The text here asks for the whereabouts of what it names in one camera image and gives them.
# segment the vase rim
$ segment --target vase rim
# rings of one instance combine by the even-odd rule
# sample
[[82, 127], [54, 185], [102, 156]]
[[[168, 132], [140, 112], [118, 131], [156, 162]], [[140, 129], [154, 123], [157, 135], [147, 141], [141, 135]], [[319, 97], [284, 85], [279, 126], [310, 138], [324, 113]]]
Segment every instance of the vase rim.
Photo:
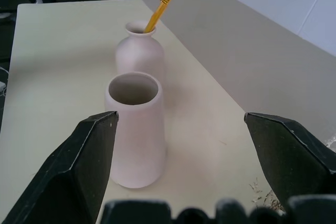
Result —
[[[129, 77], [129, 76], [145, 77], [145, 78], [153, 81], [155, 83], [155, 85], [157, 86], [157, 92], [156, 92], [155, 96], [153, 98], [151, 98], [151, 100], [149, 100], [148, 102], [144, 102], [144, 103], [141, 103], [141, 104], [135, 104], [135, 105], [122, 103], [122, 102], [119, 102], [116, 99], [114, 99], [112, 97], [111, 93], [110, 93], [111, 84], [118, 79], [121, 79], [123, 77]], [[157, 103], [158, 99], [160, 99], [160, 97], [162, 96], [162, 93], [163, 93], [163, 91], [162, 91], [162, 86], [161, 86], [160, 82], [155, 77], [153, 77], [152, 75], [144, 73], [144, 72], [129, 72], [129, 73], [124, 73], [124, 74], [119, 74], [119, 75], [115, 76], [109, 82], [109, 85], [106, 88], [106, 96], [108, 97], [109, 100], [112, 100], [114, 103], [118, 104], [119, 106], [123, 106], [124, 109], [130, 109], [132, 111], [143, 110], [143, 109], [146, 109], [146, 108], [150, 108], [153, 104]]]
[[148, 21], [146, 20], [136, 20], [133, 22], [128, 22], [125, 25], [126, 31], [135, 37], [149, 37], [152, 36], [156, 32], [156, 27], [150, 32], [150, 33], [143, 33], [146, 26], [148, 24]]

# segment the vase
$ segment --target vase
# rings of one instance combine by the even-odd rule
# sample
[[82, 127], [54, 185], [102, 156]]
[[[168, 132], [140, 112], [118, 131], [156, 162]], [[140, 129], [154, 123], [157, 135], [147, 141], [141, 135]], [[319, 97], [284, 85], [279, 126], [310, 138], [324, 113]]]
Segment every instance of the vase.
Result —
[[143, 33], [148, 22], [135, 21], [126, 24], [129, 37], [122, 40], [116, 49], [115, 60], [118, 74], [144, 72], [164, 82], [164, 51], [161, 44], [152, 38], [156, 28]]
[[166, 160], [159, 81], [140, 72], [116, 76], [106, 88], [105, 109], [119, 115], [110, 177], [127, 188], [152, 184]]

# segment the white table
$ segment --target white table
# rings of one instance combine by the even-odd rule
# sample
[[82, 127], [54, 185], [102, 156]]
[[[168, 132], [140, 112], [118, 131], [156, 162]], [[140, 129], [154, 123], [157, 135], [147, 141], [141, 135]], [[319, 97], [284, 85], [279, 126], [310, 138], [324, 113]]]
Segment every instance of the white table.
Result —
[[[124, 25], [151, 14], [142, 0], [20, 5], [0, 134], [0, 220], [78, 122], [104, 111]], [[109, 181], [104, 202], [159, 198], [174, 216], [187, 206], [213, 216], [219, 199], [233, 197], [251, 209], [256, 193], [249, 184], [257, 178], [262, 197], [270, 187], [244, 111], [169, 29], [157, 28], [167, 65], [166, 170], [143, 189]]]
[[[144, 2], [155, 10], [160, 0]], [[245, 111], [336, 138], [335, 56], [238, 0], [173, 0], [161, 20]]]

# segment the cable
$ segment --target cable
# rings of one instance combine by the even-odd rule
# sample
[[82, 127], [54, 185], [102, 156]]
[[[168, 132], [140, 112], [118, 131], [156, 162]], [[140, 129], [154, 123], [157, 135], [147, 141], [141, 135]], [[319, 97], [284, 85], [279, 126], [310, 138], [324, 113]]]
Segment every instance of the cable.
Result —
[[[4, 70], [7, 73], [7, 75], [9, 75], [9, 72], [6, 69], [4, 69], [3, 67], [0, 67], [0, 70]], [[5, 84], [4, 90], [1, 91], [0, 97], [1, 96], [6, 97], [6, 93], [7, 93], [7, 84]]]
[[9, 75], [9, 72], [6, 69], [4, 69], [3, 67], [0, 67], [0, 69], [4, 70]]

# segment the vase opening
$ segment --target vase opening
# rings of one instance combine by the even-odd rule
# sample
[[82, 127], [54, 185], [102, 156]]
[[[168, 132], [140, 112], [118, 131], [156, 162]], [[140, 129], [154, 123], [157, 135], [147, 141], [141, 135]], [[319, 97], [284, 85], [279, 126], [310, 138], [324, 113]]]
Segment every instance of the vase opening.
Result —
[[147, 74], [126, 73], [112, 80], [109, 94], [115, 101], [125, 105], [140, 105], [152, 101], [159, 86]]
[[150, 33], [144, 33], [147, 24], [148, 22], [144, 20], [129, 22], [126, 24], [126, 31], [130, 35], [137, 35], [137, 36], [152, 35], [153, 33], [155, 33], [156, 28], [154, 28]]

